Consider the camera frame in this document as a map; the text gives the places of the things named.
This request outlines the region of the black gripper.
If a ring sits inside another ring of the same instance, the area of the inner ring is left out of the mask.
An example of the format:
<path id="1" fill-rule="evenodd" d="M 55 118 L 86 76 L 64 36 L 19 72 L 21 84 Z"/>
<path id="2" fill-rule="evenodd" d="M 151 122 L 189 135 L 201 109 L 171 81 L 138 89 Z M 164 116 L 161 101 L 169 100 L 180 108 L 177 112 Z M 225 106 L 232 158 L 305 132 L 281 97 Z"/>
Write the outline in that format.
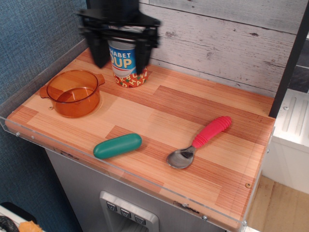
<path id="1" fill-rule="evenodd" d="M 108 40 L 132 42 L 136 72 L 148 65 L 152 47 L 158 47 L 158 19 L 143 14 L 138 0 L 100 0 L 78 10 L 81 34 L 86 38 L 94 63 L 103 68 L 109 61 Z"/>

